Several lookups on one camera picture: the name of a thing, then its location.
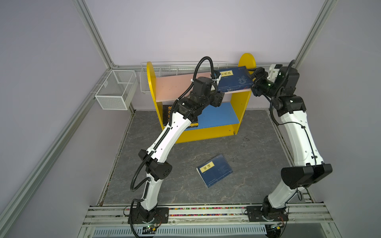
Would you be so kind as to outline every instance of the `book on floor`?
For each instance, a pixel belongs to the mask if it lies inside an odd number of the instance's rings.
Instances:
[[[172,105],[163,105],[163,126],[164,127],[168,124],[171,108],[172,108]],[[195,128],[198,126],[199,126],[199,119],[196,118],[195,121],[193,121],[190,124],[190,126],[188,126],[187,128]]]
[[[208,162],[203,163],[196,169],[207,187],[212,186],[216,182],[233,173],[232,168],[222,154],[219,154]]]
[[[221,92],[230,92],[236,90],[242,90],[251,88],[254,84],[249,78],[249,72],[245,66],[220,69],[218,72],[221,73],[221,80],[218,83],[218,90]]]

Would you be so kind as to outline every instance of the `white wire basket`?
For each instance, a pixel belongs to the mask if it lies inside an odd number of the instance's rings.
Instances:
[[[152,62],[156,77],[174,76],[194,73],[198,61],[182,61],[182,62]],[[147,62],[140,63],[142,69],[140,71],[140,90],[142,93],[149,93],[149,85],[147,78]],[[213,61],[213,68],[227,69],[227,61]],[[210,71],[210,64],[208,60],[205,60],[198,72]]]
[[[95,98],[104,110],[128,110],[137,87],[134,70],[112,70]]]

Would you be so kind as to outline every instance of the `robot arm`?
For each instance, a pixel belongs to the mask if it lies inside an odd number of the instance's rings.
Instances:
[[[204,60],[209,60],[211,65],[212,79],[207,77],[196,78],[197,70]],[[157,140],[147,149],[139,152],[142,164],[131,182],[131,190],[134,191],[144,182],[146,183],[143,196],[138,202],[140,220],[151,222],[156,214],[157,196],[163,182],[172,171],[172,166],[166,162],[167,156],[181,135],[181,133],[194,121],[202,110],[208,105],[219,107],[224,93],[218,91],[218,82],[221,74],[213,70],[213,63],[209,57],[204,57],[198,63],[193,75],[190,87],[172,105],[170,118]],[[137,174],[146,165],[146,179],[134,187]]]
[[[307,123],[306,107],[303,99],[294,95],[299,73],[292,65],[272,65],[270,75],[259,67],[249,69],[254,85],[254,96],[264,95],[270,102],[270,116],[276,126],[284,125],[291,142],[294,167],[281,170],[282,180],[275,190],[264,199],[263,216],[274,219],[284,213],[287,202],[296,194],[298,187],[309,187],[332,172],[330,164],[325,164],[320,156]],[[273,107],[282,123],[273,115]]]
[[[198,68],[206,59],[211,64],[212,79],[196,78]],[[297,193],[298,187],[309,187],[332,172],[331,165],[324,163],[312,139],[303,99],[293,94],[299,73],[292,68],[292,65],[293,61],[288,67],[272,65],[270,76],[262,67],[248,69],[253,72],[249,77],[254,82],[251,88],[254,96],[264,95],[269,100],[271,119],[276,126],[286,127],[294,155],[295,166],[281,170],[281,182],[264,199],[260,215],[265,220],[284,217],[286,204]],[[201,59],[196,67],[191,86],[173,104],[168,125],[147,150],[139,152],[142,163],[135,173],[130,188],[135,191],[142,184],[146,184],[142,198],[133,200],[133,203],[138,202],[138,218],[144,223],[154,220],[160,186],[172,170],[172,166],[166,162],[169,151],[181,133],[206,106],[219,107],[222,103],[224,93],[218,91],[216,78],[220,79],[221,75],[213,70],[211,59],[209,57]],[[193,90],[183,98],[191,88]],[[282,123],[275,120],[273,107],[277,110]],[[136,177],[144,165],[147,172],[146,178],[134,187]]]

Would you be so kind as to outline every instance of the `shelf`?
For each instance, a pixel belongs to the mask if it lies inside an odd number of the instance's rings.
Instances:
[[[219,107],[207,106],[198,116],[199,126],[186,131],[238,124],[239,120],[230,102],[224,102]]]
[[[243,54],[238,63],[238,67],[241,66],[250,69],[255,68],[256,63],[254,57],[250,53]],[[157,72],[155,71],[152,62],[147,62],[146,73],[157,117],[162,129],[164,129],[163,102],[174,101],[179,95],[186,91],[191,84],[193,74],[180,74],[157,78]],[[210,72],[197,74],[197,77],[201,76],[210,77]],[[244,89],[226,93],[232,94],[230,102],[225,102],[217,108],[212,106],[205,108],[202,114],[198,117],[199,126],[183,131],[176,143],[236,135],[241,125],[243,115],[245,114],[247,103],[251,96],[251,90]]]
[[[156,77],[166,77],[174,75],[192,74],[196,69],[198,61],[176,61],[176,62],[151,62],[155,71]],[[140,71],[140,89],[142,93],[149,93],[149,84],[147,76],[147,62],[141,63],[142,69]],[[228,63],[226,61],[213,61],[215,70],[227,69]],[[198,72],[210,72],[209,61],[204,61]]]
[[[198,77],[210,77],[210,72],[198,73],[197,78]],[[168,102],[176,100],[189,87],[192,78],[193,74],[156,78],[156,102]],[[250,91],[249,88],[225,92],[225,94],[248,91]]]

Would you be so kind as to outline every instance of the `yellow bookshelf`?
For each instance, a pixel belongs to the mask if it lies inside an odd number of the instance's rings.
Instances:
[[[256,67],[252,54],[245,53],[241,56],[238,66],[246,66],[251,69]],[[199,73],[197,77],[209,77],[209,73]],[[190,85],[193,74],[176,75],[156,78],[154,67],[151,62],[147,63],[147,77],[149,89],[156,108],[157,116],[162,129],[163,126],[163,102],[174,101]],[[199,116],[197,128],[186,129],[176,143],[198,141],[222,136],[232,136],[238,133],[251,90],[226,92],[232,94],[230,102],[224,102],[220,107],[208,106]]]

